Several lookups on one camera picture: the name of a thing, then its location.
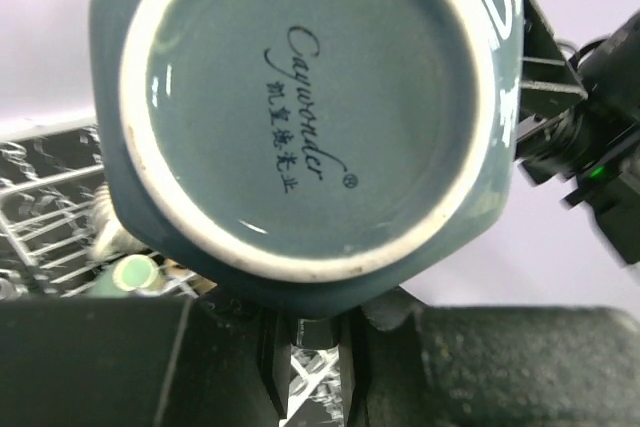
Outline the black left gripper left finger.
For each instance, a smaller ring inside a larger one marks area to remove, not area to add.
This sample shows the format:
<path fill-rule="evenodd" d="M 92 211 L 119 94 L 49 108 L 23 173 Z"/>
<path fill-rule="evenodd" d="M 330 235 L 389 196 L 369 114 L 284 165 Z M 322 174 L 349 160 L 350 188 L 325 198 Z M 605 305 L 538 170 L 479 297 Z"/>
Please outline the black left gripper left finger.
<path fill-rule="evenodd" d="M 32 299 L 1 306 L 5 426 L 275 426 L 284 349 L 227 297 Z"/>

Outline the mint green cup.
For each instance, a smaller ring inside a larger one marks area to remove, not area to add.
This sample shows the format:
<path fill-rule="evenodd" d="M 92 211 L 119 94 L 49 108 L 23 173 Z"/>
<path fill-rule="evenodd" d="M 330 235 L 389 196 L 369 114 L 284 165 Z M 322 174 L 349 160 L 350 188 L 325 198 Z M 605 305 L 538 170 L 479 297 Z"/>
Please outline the mint green cup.
<path fill-rule="evenodd" d="M 108 265 L 96 278 L 87 295 L 97 298 L 122 298 L 139 290 L 157 290 L 164 282 L 158 264 L 150 257 L 133 254 Z"/>

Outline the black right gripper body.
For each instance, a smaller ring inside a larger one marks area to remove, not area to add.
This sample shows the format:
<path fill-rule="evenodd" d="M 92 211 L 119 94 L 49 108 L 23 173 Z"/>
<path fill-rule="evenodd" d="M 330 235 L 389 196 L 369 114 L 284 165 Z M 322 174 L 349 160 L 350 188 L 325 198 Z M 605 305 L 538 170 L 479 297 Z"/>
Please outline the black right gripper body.
<path fill-rule="evenodd" d="M 541 185 L 575 183 L 563 202 L 587 205 L 627 265 L 639 261 L 639 15 L 570 56 L 536 0 L 524 1 L 524 57 L 515 157 Z"/>

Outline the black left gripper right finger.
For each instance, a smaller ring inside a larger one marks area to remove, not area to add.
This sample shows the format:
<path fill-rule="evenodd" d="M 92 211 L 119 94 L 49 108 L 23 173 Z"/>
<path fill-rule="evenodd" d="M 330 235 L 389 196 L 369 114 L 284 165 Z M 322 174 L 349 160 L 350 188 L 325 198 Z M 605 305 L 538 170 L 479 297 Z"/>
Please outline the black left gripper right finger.
<path fill-rule="evenodd" d="M 609 307 L 431 307 L 395 289 L 346 313 L 350 426 L 635 426 L 639 324 Z"/>

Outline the white ribbed ceramic mug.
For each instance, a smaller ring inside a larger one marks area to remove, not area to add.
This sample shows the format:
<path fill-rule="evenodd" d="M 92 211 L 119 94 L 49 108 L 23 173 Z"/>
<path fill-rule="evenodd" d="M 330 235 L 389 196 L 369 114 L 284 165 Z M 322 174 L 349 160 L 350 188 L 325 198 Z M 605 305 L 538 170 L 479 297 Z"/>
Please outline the white ribbed ceramic mug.
<path fill-rule="evenodd" d="M 89 249 L 89 257 L 92 260 L 103 262 L 116 254 L 135 254 L 146 249 L 146 245 L 127 231 L 120 222 L 106 182 L 94 192 L 90 220 L 95 233 Z"/>

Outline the teal faceted ceramic mug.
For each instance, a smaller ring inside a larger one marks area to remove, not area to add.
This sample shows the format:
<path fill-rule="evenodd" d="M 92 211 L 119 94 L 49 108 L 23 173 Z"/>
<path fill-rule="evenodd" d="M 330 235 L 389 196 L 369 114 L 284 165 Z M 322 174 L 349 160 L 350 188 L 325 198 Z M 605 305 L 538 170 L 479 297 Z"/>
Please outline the teal faceted ceramic mug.
<path fill-rule="evenodd" d="M 482 235 L 507 201 L 523 0 L 90 0 L 119 220 L 298 319 Z"/>

